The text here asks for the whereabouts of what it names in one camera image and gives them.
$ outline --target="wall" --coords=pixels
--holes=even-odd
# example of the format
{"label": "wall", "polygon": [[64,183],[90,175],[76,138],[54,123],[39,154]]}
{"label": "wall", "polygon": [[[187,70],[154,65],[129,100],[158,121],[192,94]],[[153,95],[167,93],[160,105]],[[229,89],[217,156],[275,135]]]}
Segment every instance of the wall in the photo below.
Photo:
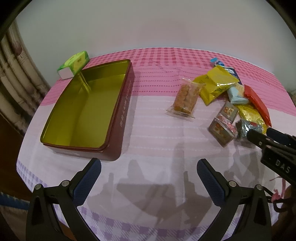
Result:
{"label": "wall", "polygon": [[185,47],[231,55],[296,89],[296,40],[265,0],[33,0],[17,17],[36,66],[53,85],[71,55]]}

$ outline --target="silver bolt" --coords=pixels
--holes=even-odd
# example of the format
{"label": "silver bolt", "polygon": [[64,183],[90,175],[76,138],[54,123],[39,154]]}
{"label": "silver bolt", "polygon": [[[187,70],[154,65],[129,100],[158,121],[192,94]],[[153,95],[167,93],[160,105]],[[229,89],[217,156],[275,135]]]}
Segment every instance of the silver bolt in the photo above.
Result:
{"label": "silver bolt", "polygon": [[66,187],[68,185],[69,185],[69,181],[68,180],[65,180],[65,181],[62,182],[62,186],[63,187]]}
{"label": "silver bolt", "polygon": [[235,181],[230,181],[229,182],[229,186],[231,187],[235,187],[237,185],[237,183]]}
{"label": "silver bolt", "polygon": [[258,190],[262,190],[263,189],[263,187],[260,184],[258,184],[256,187],[257,187]]}
{"label": "silver bolt", "polygon": [[40,183],[38,183],[38,184],[35,185],[35,189],[36,189],[36,190],[38,190],[38,189],[40,189],[40,188],[41,188],[41,184],[40,184]]}

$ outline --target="curtain fold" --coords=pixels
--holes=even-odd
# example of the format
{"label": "curtain fold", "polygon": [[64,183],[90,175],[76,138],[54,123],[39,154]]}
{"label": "curtain fold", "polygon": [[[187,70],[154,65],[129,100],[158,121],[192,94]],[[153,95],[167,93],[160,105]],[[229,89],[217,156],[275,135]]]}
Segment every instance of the curtain fold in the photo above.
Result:
{"label": "curtain fold", "polygon": [[0,114],[21,134],[49,91],[34,66],[14,22],[0,41]]}

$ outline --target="pink checkered tablecloth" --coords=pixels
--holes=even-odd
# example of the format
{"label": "pink checkered tablecloth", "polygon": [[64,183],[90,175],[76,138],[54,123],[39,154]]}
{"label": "pink checkered tablecloth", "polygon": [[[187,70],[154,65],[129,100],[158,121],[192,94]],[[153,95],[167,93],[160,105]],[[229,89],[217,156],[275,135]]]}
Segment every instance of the pink checkered tablecloth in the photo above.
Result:
{"label": "pink checkered tablecloth", "polygon": [[[223,105],[208,107],[198,100],[192,121],[166,115],[182,77],[194,79],[218,57],[234,67],[267,106],[273,127],[296,135],[296,108],[277,78],[245,61],[203,50],[147,48],[106,54],[85,68],[130,59],[135,72],[123,140],[115,162],[102,162],[102,173],[78,209],[101,240],[197,240],[219,211],[196,173],[196,163],[207,158],[227,180],[241,186],[260,183],[281,190],[281,181],[260,163],[260,149],[233,141],[222,148],[207,127]],[[38,108],[25,135],[17,171],[33,190],[37,183],[58,185],[82,170],[89,159],[54,153],[39,139],[44,124],[70,80],[58,80]],[[59,207],[59,219],[65,222]],[[239,213],[224,239],[233,232]],[[277,218],[271,212],[272,221]]]}

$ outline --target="beige curtain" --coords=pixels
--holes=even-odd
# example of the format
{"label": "beige curtain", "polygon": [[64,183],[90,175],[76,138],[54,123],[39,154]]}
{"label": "beige curtain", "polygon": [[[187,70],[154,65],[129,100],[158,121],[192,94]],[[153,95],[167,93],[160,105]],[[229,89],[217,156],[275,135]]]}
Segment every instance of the beige curtain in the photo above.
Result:
{"label": "beige curtain", "polygon": [[49,87],[30,61],[14,22],[0,41],[0,114],[20,133]]}

